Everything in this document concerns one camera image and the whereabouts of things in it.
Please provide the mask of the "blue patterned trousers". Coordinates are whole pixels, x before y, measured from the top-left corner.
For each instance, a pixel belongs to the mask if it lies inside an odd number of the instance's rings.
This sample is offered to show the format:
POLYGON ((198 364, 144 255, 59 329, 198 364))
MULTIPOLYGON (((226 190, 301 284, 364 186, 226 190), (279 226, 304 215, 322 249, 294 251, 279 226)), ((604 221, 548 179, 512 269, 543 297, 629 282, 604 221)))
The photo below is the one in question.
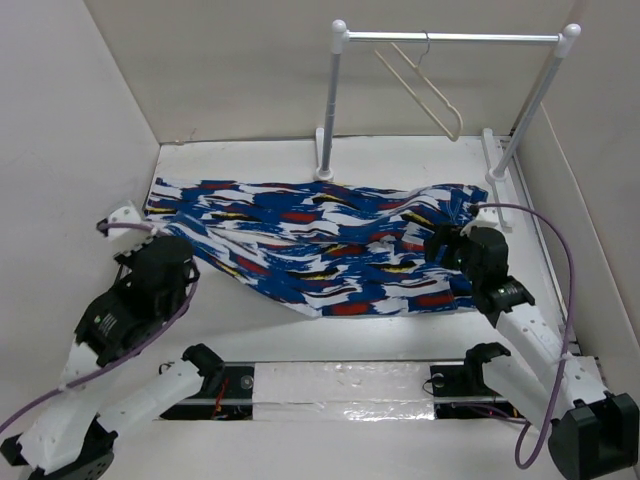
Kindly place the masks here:
POLYGON ((486 201, 476 185, 410 191, 334 183, 157 178, 146 217, 196 255, 303 315, 394 316, 473 306, 469 282, 424 243, 486 201))

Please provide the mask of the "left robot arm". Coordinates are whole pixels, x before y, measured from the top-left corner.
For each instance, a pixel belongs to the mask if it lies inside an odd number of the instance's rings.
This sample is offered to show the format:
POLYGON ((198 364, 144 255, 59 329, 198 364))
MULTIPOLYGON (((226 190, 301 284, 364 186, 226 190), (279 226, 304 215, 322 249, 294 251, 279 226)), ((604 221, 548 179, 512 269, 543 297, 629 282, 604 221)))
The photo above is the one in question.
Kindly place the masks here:
POLYGON ((125 433, 183 399, 212 396, 222 387, 224 361, 196 344, 164 374, 105 407, 120 368, 186 312, 199 279, 194 248, 180 237, 152 237, 116 260, 129 272, 81 317, 62 384, 44 397, 48 408, 1 444, 2 457, 22 468, 24 479, 98 479, 125 433))

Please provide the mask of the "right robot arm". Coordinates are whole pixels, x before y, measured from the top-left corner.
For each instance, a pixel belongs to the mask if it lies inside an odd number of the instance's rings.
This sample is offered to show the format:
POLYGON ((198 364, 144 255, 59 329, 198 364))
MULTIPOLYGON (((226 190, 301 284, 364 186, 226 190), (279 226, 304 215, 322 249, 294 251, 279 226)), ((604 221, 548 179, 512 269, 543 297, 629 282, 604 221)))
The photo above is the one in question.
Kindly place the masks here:
POLYGON ((539 430, 566 479, 595 479, 639 459, 639 408, 613 394, 563 349, 535 299, 508 272, 504 235, 488 226, 440 226, 424 243, 425 257, 470 282, 481 314, 508 342, 468 350, 462 381, 473 393, 506 398, 539 430))

